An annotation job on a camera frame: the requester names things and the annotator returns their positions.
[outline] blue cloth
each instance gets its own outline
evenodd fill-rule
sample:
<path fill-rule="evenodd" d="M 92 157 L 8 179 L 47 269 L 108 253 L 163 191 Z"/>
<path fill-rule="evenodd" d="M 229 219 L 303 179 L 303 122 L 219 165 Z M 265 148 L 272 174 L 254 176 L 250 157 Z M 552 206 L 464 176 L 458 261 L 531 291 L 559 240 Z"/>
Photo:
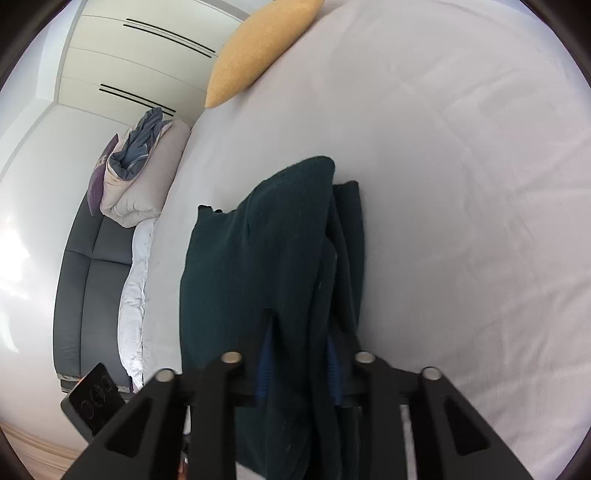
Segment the blue cloth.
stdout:
<path fill-rule="evenodd" d="M 162 128 L 172 121 L 163 120 L 163 116 L 160 107 L 148 110 L 129 134 L 123 149 L 109 157 L 109 165 L 121 180 L 133 180 L 144 168 Z"/>

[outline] metal screw head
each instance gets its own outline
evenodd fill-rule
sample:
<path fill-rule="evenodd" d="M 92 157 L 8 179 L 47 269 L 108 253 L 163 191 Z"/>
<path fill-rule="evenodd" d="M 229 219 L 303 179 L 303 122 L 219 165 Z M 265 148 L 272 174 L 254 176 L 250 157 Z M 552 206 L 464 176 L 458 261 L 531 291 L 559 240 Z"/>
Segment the metal screw head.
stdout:
<path fill-rule="evenodd" d="M 222 362 L 225 364 L 237 364 L 242 360 L 242 355 L 239 352 L 226 352 L 222 355 Z"/>
<path fill-rule="evenodd" d="M 369 352 L 357 352 L 355 354 L 355 360 L 360 364 L 372 364 L 375 362 L 375 355 Z"/>
<path fill-rule="evenodd" d="M 174 379 L 174 371 L 169 368 L 163 368 L 156 373 L 156 380 L 160 383 L 167 383 Z"/>
<path fill-rule="evenodd" d="M 435 367 L 424 368 L 423 377 L 427 380 L 439 380 L 441 378 L 441 370 Z"/>

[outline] white bed sheet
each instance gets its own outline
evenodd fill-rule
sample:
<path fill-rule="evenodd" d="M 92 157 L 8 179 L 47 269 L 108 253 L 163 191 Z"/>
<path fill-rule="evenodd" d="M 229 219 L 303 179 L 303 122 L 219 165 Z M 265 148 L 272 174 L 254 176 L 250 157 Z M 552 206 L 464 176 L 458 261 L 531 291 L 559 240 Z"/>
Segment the white bed sheet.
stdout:
<path fill-rule="evenodd" d="M 199 204 L 313 155 L 361 184 L 362 344 L 438 365 L 536 480 L 591 426 L 591 92 L 509 0 L 349 0 L 207 111 L 154 232 L 144 369 L 180 369 Z"/>
<path fill-rule="evenodd" d="M 117 322 L 117 344 L 121 364 L 134 384 L 134 391 L 144 386 L 142 365 L 142 327 L 144 324 L 144 287 L 148 278 L 148 260 L 157 218 L 137 224 L 131 243 L 132 262 L 123 284 Z"/>

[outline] yellow pillow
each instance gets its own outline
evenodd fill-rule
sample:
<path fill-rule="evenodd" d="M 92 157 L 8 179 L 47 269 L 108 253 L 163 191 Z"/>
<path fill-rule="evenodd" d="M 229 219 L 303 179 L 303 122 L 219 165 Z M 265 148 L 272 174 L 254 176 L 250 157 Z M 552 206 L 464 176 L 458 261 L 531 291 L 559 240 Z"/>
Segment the yellow pillow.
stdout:
<path fill-rule="evenodd" d="M 205 108 L 250 87 L 314 21 L 324 0 L 275 0 L 248 17 L 222 48 L 207 86 Z"/>

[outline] dark green cloth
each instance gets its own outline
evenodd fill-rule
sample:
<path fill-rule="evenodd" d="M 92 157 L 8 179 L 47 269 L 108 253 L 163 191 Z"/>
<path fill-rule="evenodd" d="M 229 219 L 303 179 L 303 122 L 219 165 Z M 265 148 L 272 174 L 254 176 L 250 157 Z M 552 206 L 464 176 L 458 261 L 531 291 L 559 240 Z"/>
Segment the dark green cloth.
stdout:
<path fill-rule="evenodd" d="M 180 286 L 183 370 L 203 368 L 277 315 L 267 407 L 236 412 L 237 461 L 268 480 L 301 480 L 311 455 L 327 480 L 355 480 L 357 412 L 327 386 L 330 322 L 358 325 L 365 243 L 359 187 L 333 186 L 334 162 L 304 160 L 229 213 L 200 207 Z"/>

